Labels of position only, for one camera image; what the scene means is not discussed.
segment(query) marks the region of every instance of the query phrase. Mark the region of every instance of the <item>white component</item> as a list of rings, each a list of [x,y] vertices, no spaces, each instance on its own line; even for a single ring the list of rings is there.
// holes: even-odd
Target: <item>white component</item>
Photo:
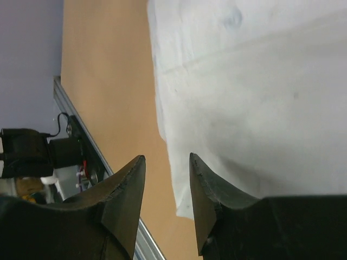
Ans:
[[[85,172],[84,171],[82,171],[82,172],[77,172],[76,173],[76,176],[78,177],[78,176],[84,176],[85,175]]]
[[[177,215],[189,153],[256,197],[347,192],[347,1],[150,0]]]
[[[58,182],[58,178],[54,176],[49,176],[49,177],[41,177],[41,182],[45,185],[52,185]]]
[[[57,181],[57,182],[55,183],[55,187],[56,187],[58,193],[60,194],[62,200],[65,200],[66,197],[64,196],[64,193],[63,193],[62,190],[61,190],[61,186],[60,186],[60,182],[59,182],[59,181]]]
[[[4,152],[4,147],[2,145],[2,138],[0,137],[0,153]]]
[[[4,171],[4,161],[0,161],[0,178],[2,177],[3,171]]]

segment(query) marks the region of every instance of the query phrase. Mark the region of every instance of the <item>white fabric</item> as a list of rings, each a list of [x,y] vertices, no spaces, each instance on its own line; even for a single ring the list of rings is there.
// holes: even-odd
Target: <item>white fabric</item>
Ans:
[[[177,215],[189,153],[259,198],[347,191],[346,0],[150,0]]]

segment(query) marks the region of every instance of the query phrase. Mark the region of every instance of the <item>wall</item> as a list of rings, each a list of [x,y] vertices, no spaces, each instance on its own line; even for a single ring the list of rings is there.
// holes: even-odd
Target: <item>wall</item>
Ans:
[[[0,0],[0,128],[51,132],[63,0]]]

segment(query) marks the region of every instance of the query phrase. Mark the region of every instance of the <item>red component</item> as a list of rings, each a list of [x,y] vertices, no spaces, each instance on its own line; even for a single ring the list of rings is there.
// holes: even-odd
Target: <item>red component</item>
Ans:
[[[85,170],[85,175],[86,175],[87,179],[89,179],[89,173],[88,173],[88,169],[87,169],[87,161],[86,160],[83,161],[83,169]]]

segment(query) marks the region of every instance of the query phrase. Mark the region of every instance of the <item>wooden board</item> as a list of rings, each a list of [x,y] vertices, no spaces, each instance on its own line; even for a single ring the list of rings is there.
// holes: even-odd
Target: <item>wooden board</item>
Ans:
[[[158,132],[146,1],[65,0],[61,81],[113,171],[146,156],[141,216],[166,258],[198,259]]]

